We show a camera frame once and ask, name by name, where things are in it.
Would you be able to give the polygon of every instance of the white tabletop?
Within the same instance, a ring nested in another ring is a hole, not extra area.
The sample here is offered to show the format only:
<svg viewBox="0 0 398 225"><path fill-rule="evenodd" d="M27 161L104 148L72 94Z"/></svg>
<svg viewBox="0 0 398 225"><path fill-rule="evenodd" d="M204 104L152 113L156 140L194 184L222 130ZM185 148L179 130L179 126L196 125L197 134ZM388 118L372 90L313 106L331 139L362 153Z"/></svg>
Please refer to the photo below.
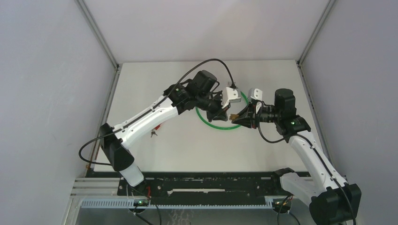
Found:
<svg viewBox="0 0 398 225"><path fill-rule="evenodd" d="M156 100L163 91L199 62L124 63L117 83L107 122L112 126L129 119ZM263 100L274 104L274 92L279 88L293 90L296 108L310 125L316 140L318 133L310 111L302 81L294 60L227 61L236 85L245 94L250 88L263 91ZM209 62L192 72L207 70L214 74L222 90L229 77L218 62ZM245 103L232 104L228 113L237 113ZM218 126L232 126L224 121ZM261 124L270 140L281 138L273 123ZM290 167L306 171L296 152L286 143L269 144L258 130L240 127L217 130L204 124L194 110L164 122L157 131L138 140L130 149L135 162L146 172L257 172ZM108 162L100 150L97 162ZM106 165L95 165L96 172L113 171Z"/></svg>

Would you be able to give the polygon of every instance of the white wall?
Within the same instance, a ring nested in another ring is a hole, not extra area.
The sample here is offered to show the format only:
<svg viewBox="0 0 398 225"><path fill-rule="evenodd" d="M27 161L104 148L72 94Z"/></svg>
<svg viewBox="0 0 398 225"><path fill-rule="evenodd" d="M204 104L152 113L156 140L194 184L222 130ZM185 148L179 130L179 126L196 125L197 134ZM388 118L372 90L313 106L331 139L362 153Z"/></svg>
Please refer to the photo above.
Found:
<svg viewBox="0 0 398 225"><path fill-rule="evenodd" d="M86 0L119 63L298 60L328 0Z"/></svg>
<svg viewBox="0 0 398 225"><path fill-rule="evenodd" d="M337 169L362 190L362 224L396 224L398 1L339 1L304 73Z"/></svg>
<svg viewBox="0 0 398 225"><path fill-rule="evenodd" d="M0 31L0 224L59 224L114 71L72 0L2 1Z"/></svg>

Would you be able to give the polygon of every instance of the green hose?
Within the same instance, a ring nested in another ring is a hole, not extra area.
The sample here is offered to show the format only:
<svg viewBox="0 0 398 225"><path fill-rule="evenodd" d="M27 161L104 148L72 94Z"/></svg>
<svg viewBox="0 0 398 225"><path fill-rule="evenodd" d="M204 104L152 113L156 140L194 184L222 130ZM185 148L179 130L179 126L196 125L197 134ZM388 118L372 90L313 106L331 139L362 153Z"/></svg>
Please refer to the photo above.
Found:
<svg viewBox="0 0 398 225"><path fill-rule="evenodd" d="M241 95L243 96L243 98L245 99L246 104L249 104L249 100L247 100L246 95L245 95L243 92L240 92L240 94L241 94ZM195 109L196 109L196 113L198 114L200 120L202 120L202 121L203 121L205 124L207 124L209 127L212 127L212 128L218 129L218 130L233 130L233 129L236 129L236 128L240 127L240 125L236 125L236 126L233 126L233 127L226 127L226 128L225 128L225 127L218 127L218 126L215 126L215 125L209 123L207 120L205 120L205 119L202 117L202 115L200 114L199 109L198 109L197 107L196 107Z"/></svg>

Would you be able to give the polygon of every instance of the gray floor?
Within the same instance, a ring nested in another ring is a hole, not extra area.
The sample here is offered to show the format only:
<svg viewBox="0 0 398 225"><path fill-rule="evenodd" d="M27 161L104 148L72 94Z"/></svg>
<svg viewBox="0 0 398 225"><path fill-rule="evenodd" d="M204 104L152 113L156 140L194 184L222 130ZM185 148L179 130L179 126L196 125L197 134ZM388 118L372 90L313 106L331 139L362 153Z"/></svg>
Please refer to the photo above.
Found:
<svg viewBox="0 0 398 225"><path fill-rule="evenodd" d="M294 200L292 213L302 225L314 225L308 208ZM140 214L154 225L159 224L156 210ZM276 225L273 210L161 210L163 225ZM81 209L78 225L146 225L128 209ZM290 215L281 215L280 225L296 225Z"/></svg>

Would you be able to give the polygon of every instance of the robotic arm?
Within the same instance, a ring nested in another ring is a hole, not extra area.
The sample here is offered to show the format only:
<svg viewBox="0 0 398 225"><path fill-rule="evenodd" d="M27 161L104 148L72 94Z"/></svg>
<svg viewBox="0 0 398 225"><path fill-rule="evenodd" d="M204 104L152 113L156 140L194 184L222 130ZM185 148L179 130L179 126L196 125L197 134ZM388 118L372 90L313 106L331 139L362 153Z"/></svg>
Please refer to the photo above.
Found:
<svg viewBox="0 0 398 225"><path fill-rule="evenodd" d="M229 87L222 93L213 93L211 89L215 83L216 77L202 70L192 80L171 85L157 101L131 119L114 127L107 123L102 125L100 134L105 137L100 144L113 169L132 187L142 182L144 176L128 149L152 128L186 110L198 107L207 112L209 121L227 121L230 103L240 101L240 97L236 89ZM318 225L356 217L361 191L356 184L348 185L325 157L305 119L296 114L293 91L277 90L274 105L264 104L259 89L251 89L249 97L251 102L246 108L230 116L232 123L259 128L259 131L260 122L275 123L278 133L298 153L314 181L312 185L292 169L285 168L275 171L278 185L304 202Z"/></svg>

